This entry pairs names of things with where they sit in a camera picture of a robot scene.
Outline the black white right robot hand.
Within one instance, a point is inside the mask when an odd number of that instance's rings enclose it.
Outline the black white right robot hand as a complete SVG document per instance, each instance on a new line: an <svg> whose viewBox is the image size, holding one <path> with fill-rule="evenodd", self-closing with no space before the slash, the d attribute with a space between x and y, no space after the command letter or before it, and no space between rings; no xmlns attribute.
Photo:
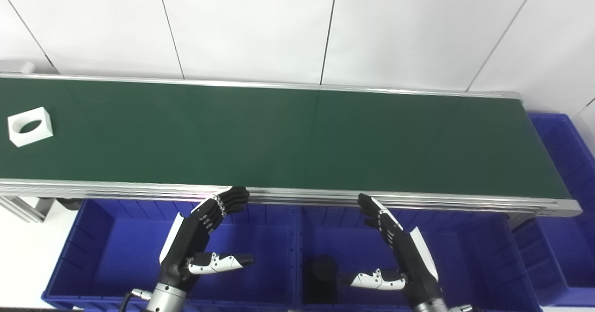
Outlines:
<svg viewBox="0 0 595 312"><path fill-rule="evenodd" d="M359 194L357 204L366 215L364 223L380 232L399 268L344 272L338 282L350 287L402 291L413 312L446 312L437 267L419 228L407 232L386 206L365 193Z"/></svg>

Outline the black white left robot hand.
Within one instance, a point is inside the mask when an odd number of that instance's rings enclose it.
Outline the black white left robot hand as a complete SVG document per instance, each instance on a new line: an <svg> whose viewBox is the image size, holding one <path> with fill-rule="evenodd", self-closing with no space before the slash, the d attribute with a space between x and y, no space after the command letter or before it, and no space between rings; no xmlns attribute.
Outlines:
<svg viewBox="0 0 595 312"><path fill-rule="evenodd" d="M229 214L244 210L250 193L232 186L208 196L187 215L177 214L159 256L158 284L191 293L202 275L237 270L252 265L251 253L208 252L211 233Z"/></svg>

